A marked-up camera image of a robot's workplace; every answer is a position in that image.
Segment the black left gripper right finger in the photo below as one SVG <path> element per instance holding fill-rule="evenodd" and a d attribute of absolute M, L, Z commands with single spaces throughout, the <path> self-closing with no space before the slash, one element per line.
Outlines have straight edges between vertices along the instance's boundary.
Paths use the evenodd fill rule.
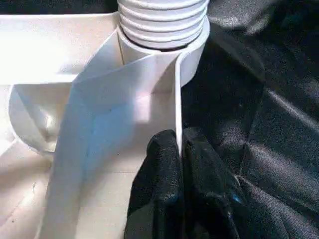
<path fill-rule="evenodd" d="M 240 184 L 201 129 L 185 129 L 182 148 L 187 238 L 252 238 Z"/>

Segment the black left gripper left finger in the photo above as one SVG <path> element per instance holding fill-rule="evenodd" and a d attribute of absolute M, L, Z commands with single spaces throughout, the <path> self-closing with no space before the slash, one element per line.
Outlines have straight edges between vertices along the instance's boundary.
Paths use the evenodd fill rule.
<path fill-rule="evenodd" d="M 182 165 L 171 129 L 155 134 L 131 187 L 127 239 L 179 239 L 184 219 Z"/>

